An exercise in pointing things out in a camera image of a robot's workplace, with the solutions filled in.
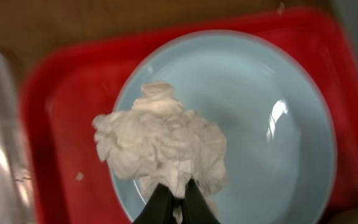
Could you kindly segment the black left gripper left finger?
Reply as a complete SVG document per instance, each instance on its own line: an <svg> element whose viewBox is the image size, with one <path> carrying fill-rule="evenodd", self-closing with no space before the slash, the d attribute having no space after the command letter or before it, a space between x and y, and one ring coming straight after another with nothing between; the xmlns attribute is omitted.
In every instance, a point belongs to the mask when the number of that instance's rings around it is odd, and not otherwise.
<svg viewBox="0 0 358 224"><path fill-rule="evenodd" d="M173 195L168 187L158 184L132 224L174 224Z"/></svg>

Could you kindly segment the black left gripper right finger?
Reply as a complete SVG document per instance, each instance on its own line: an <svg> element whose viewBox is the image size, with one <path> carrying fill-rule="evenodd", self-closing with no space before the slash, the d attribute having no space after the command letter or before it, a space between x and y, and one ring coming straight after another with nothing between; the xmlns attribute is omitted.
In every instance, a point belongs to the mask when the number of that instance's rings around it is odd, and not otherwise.
<svg viewBox="0 0 358 224"><path fill-rule="evenodd" d="M182 215L182 224L220 224L193 179L186 185Z"/></svg>

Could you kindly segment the white napkin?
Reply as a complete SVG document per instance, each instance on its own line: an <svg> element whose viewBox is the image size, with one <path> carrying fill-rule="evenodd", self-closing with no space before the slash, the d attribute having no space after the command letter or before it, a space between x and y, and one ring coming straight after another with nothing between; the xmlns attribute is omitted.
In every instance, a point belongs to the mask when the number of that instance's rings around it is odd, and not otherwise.
<svg viewBox="0 0 358 224"><path fill-rule="evenodd" d="M168 83L148 83L141 90L131 109L93 120L99 159L119 179L138 180L147 202L158 184L168 187L175 223L183 221L186 185L193 179L217 218L211 196L228 182L226 137L217 124L186 110Z"/></svg>

